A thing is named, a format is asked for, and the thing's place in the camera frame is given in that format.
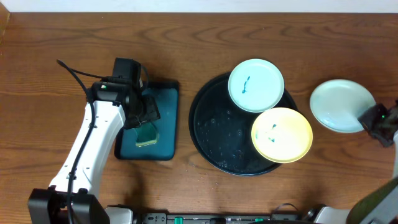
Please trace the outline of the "green yellow sponge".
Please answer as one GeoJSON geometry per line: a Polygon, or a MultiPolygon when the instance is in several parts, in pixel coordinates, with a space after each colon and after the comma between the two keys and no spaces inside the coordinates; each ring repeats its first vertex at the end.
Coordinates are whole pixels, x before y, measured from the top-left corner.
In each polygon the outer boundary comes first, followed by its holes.
{"type": "Polygon", "coordinates": [[[136,146],[144,147],[157,143],[159,139],[159,132],[153,123],[142,124],[135,129],[136,132],[136,146]]]}

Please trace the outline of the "yellow plate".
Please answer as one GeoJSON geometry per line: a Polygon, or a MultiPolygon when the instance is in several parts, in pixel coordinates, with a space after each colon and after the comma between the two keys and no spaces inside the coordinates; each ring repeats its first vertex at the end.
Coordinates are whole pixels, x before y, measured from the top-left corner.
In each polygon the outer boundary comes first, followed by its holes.
{"type": "Polygon", "coordinates": [[[291,163],[310,150],[313,131],[307,119],[290,108],[272,108],[261,113],[251,128],[252,143],[264,158],[291,163]]]}

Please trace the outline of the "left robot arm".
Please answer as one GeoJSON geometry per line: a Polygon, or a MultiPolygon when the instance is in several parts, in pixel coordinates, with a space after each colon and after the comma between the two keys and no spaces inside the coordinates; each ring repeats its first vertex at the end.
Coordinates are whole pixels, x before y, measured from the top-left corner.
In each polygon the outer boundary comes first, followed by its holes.
{"type": "Polygon", "coordinates": [[[32,223],[132,223],[130,208],[99,203],[101,176],[119,131],[159,118],[154,97],[143,95],[138,86],[94,83],[66,161],[47,189],[34,189],[29,197],[32,223]]]}

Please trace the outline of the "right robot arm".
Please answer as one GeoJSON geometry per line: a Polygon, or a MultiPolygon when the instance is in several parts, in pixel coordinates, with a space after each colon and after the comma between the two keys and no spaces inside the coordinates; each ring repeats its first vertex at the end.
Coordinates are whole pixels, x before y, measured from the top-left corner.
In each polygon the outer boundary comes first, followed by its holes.
{"type": "MultiPolygon", "coordinates": [[[[365,111],[358,121],[384,147],[397,148],[397,105],[387,109],[377,104],[365,111]]],[[[309,223],[397,223],[397,154],[394,154],[392,179],[360,200],[351,210],[319,205],[310,209],[302,220],[309,223]]]]}

